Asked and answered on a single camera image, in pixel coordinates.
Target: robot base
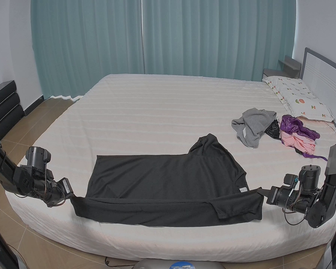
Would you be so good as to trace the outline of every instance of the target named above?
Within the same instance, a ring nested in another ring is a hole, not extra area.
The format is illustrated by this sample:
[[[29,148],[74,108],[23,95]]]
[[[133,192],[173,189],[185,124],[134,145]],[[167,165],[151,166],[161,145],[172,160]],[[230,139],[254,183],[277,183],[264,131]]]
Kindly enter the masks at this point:
[[[143,259],[132,269],[225,269],[219,262]]]

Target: bed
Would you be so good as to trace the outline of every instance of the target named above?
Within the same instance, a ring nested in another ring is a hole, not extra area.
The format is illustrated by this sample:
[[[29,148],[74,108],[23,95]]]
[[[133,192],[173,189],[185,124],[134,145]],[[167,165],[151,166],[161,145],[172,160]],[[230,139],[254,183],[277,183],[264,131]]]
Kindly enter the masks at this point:
[[[305,53],[308,62],[304,65],[319,59],[311,55],[310,59]],[[305,69],[306,83],[311,80],[319,92],[316,73],[319,71],[314,65]],[[336,106],[327,105],[334,113]],[[321,167],[322,186],[326,161],[305,159],[266,134],[256,149],[237,139],[231,120],[252,107],[273,110],[278,117],[287,113],[262,82],[108,75],[68,108],[34,145],[51,152],[48,168],[55,180],[67,177],[76,196],[85,196],[97,155],[185,154],[198,137],[208,133],[214,134],[244,168],[251,189],[281,186],[286,173],[298,174],[306,164]],[[330,146],[336,144],[334,124],[304,123],[321,134],[315,154],[328,156]],[[47,208],[40,200],[6,194],[23,222],[46,237],[86,252],[130,260],[259,261],[327,243],[336,230],[336,213],[317,229],[306,221],[290,226],[279,207],[265,203],[261,221],[211,227],[147,227],[95,222],[77,217],[70,202]],[[293,223],[302,218],[302,214],[290,215]]]

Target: gray towel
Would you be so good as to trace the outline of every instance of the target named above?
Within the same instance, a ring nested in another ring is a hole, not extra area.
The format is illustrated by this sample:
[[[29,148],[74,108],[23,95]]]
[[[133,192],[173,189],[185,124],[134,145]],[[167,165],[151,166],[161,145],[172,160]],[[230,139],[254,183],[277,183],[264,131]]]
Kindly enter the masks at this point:
[[[242,143],[253,148],[259,144],[260,137],[275,119],[276,112],[252,108],[243,112],[241,118],[233,119],[231,126]]]

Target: floral pillow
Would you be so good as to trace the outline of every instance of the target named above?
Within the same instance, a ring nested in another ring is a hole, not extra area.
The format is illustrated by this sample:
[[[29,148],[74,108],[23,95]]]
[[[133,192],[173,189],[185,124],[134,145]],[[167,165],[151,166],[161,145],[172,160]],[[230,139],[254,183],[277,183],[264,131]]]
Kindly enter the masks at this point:
[[[330,110],[315,97],[303,80],[280,76],[263,78],[293,117],[332,122]]]

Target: tile floor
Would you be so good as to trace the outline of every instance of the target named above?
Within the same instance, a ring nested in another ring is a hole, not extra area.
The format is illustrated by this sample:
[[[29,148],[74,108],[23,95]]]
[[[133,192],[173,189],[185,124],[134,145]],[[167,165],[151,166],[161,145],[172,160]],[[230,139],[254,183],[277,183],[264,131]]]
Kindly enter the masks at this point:
[[[22,118],[3,138],[2,146],[10,159],[20,162],[27,148],[57,119],[73,102],[64,99],[48,99]],[[13,211],[0,186],[0,233],[8,244],[25,258],[30,269],[104,269],[103,256],[73,249],[50,240],[24,224]],[[250,263],[223,263],[226,269],[313,269],[323,254],[321,245],[284,257]],[[131,265],[137,261],[109,258],[110,266]]]

